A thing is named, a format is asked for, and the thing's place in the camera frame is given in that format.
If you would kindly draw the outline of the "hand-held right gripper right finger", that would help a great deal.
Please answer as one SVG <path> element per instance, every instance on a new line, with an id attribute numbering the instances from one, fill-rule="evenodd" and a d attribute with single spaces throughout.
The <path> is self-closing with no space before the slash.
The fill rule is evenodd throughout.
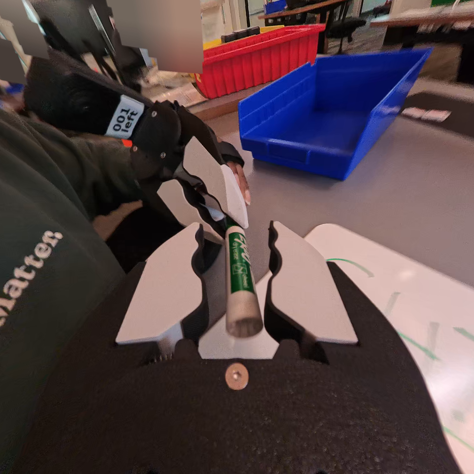
<path id="1" fill-rule="evenodd" d="M 294 340 L 306 353 L 317 343 L 356 346 L 358 338 L 326 259 L 279 221 L 269 226 L 264 327 L 276 342 Z"/>

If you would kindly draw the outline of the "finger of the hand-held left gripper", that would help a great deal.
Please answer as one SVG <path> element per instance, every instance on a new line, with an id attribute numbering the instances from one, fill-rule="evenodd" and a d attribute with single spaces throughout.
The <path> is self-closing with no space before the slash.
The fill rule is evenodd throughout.
<path id="1" fill-rule="evenodd" d="M 205 239 L 218 245 L 224 244 L 224 214 L 208 207 L 203 196 L 186 181 L 165 181 L 157 190 L 157 195 L 182 226 L 200 224 Z"/>
<path id="2" fill-rule="evenodd" d="M 234 173 L 227 164 L 219 164 L 196 137 L 186 145 L 182 168 L 200 182 L 219 210 L 241 228 L 248 228 L 246 204 Z"/>

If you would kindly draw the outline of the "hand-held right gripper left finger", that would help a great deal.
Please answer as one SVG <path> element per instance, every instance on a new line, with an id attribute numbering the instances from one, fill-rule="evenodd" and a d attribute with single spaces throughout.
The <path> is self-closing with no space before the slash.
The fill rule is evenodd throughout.
<path id="1" fill-rule="evenodd" d="M 159 352 L 175 352 L 186 340 L 198 350 L 209 324 L 203 247 L 203 225 L 192 223 L 147 258 L 117 345 L 155 343 Z"/>

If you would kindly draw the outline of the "green dry erase marker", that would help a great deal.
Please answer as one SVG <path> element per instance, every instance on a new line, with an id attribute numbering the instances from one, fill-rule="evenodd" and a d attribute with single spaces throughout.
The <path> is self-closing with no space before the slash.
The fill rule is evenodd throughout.
<path id="1" fill-rule="evenodd" d="M 257 335 L 263 319 L 243 228 L 226 230 L 226 331 L 235 338 Z"/>

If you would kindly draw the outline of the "white whiteboard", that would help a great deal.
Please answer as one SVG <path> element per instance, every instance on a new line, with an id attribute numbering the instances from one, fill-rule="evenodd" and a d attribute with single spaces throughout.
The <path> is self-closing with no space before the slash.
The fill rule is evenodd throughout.
<path id="1" fill-rule="evenodd" d="M 473 473 L 474 290 L 336 224 L 305 237 L 382 312 L 417 363 L 452 453 Z"/>

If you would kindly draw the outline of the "blue plastic bin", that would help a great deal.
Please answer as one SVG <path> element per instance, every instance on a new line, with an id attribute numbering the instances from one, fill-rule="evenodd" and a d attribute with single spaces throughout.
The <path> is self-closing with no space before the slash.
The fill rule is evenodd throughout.
<path id="1" fill-rule="evenodd" d="M 344 181 L 394 122 L 432 48 L 317 57 L 240 101 L 254 159 Z"/>

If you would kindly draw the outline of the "person's left hand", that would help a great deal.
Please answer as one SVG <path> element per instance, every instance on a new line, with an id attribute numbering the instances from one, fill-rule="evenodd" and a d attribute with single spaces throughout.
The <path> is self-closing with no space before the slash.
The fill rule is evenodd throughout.
<path id="1" fill-rule="evenodd" d="M 237 184 L 240 188 L 240 192 L 243 196 L 246 206 L 251 205 L 251 195 L 249 184 L 246 179 L 243 167 L 239 163 L 228 162 L 227 165 L 232 170 L 234 177 L 237 181 Z"/>

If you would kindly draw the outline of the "wooden background desk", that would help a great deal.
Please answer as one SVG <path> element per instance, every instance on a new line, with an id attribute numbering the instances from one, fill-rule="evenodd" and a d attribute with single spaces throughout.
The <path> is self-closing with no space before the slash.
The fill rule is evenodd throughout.
<path id="1" fill-rule="evenodd" d="M 413 48 L 417 44 L 457 44 L 461 48 L 457 82 L 474 83 L 473 1 L 380 16 L 370 27 L 386 28 L 388 45 Z"/>
<path id="2" fill-rule="evenodd" d="M 352 0 L 327 1 L 266 1 L 264 13 L 258 16 L 265 26 L 296 26 L 307 22 L 312 15 L 317 23 L 325 25 L 319 34 L 317 53 L 324 55 L 328 51 L 328 33 L 336 20 L 345 21 L 352 8 Z"/>
<path id="3" fill-rule="evenodd" d="M 237 112 L 240 101 L 253 95 L 267 85 L 268 84 L 261 84 L 219 98 L 208 99 L 204 102 L 188 107 L 188 111 L 202 121 L 208 122 L 221 116 Z"/>

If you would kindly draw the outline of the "red plastic bin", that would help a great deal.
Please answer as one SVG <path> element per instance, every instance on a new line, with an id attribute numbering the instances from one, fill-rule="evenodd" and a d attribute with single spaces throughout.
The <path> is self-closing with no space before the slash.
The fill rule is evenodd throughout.
<path id="1" fill-rule="evenodd" d="M 215 99 L 312 64 L 325 28 L 325 24 L 282 27 L 207 49 L 202 72 L 194 74 L 197 88 L 204 97 Z"/>

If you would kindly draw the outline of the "yellow plastic bin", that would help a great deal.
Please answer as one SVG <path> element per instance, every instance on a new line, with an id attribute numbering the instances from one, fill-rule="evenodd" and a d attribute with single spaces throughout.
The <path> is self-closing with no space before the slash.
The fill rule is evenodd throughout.
<path id="1" fill-rule="evenodd" d="M 239 39 L 244 39 L 244 38 L 254 36 L 257 34 L 268 33 L 268 32 L 275 31 L 281 28 L 283 28 L 283 25 L 248 27 L 246 29 L 241 29 L 239 31 L 229 33 L 227 35 L 222 35 L 220 38 L 204 43 L 203 50 L 206 51 L 212 48 L 216 48 L 225 43 L 229 43 L 229 42 L 239 40 Z"/>

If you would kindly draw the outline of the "black office chair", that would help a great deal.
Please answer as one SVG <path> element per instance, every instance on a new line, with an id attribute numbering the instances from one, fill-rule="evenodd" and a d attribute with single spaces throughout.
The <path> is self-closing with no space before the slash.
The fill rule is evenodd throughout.
<path id="1" fill-rule="evenodd" d="M 347 39 L 347 43 L 350 44 L 353 41 L 354 32 L 366 25 L 367 21 L 364 18 L 346 18 L 343 20 L 335 21 L 330 27 L 326 34 L 328 39 L 339 39 L 339 49 L 337 55 L 342 54 L 342 46 L 344 39 Z"/>

